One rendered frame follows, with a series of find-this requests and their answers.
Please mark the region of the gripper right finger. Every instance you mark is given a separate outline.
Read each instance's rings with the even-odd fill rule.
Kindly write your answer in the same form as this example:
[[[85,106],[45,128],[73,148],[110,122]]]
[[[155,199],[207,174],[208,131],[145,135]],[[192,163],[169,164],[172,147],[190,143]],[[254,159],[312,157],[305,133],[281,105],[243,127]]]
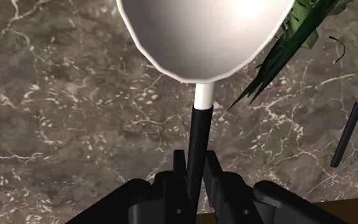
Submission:
[[[203,180],[216,224],[348,224],[272,181],[248,186],[241,175],[223,171],[211,150]]]

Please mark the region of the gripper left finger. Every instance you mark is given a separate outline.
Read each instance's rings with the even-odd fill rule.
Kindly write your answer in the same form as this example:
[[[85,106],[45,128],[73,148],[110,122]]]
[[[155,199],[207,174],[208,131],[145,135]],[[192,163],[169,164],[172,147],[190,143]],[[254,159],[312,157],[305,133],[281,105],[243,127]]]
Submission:
[[[66,224],[195,224],[186,180],[185,153],[174,150],[172,170],[127,181]]]

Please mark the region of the white ladle with black handle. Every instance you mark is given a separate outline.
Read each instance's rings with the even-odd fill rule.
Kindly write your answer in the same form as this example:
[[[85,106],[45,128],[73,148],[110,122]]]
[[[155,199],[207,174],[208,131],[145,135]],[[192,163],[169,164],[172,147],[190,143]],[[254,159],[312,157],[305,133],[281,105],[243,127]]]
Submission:
[[[295,0],[116,0],[137,49],[161,73],[195,86],[187,189],[200,198],[214,85],[252,62],[273,39]]]

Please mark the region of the green leafy plant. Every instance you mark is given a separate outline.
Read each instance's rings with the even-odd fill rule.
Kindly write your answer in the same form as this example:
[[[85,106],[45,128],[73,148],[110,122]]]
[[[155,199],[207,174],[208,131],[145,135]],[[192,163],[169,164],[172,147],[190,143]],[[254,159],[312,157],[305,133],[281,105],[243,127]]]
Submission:
[[[318,26],[327,18],[345,11],[354,0],[294,0],[280,25],[280,36],[262,62],[255,66],[257,75],[233,101],[234,107],[244,97],[255,100],[278,76],[300,48],[311,49],[319,38]]]

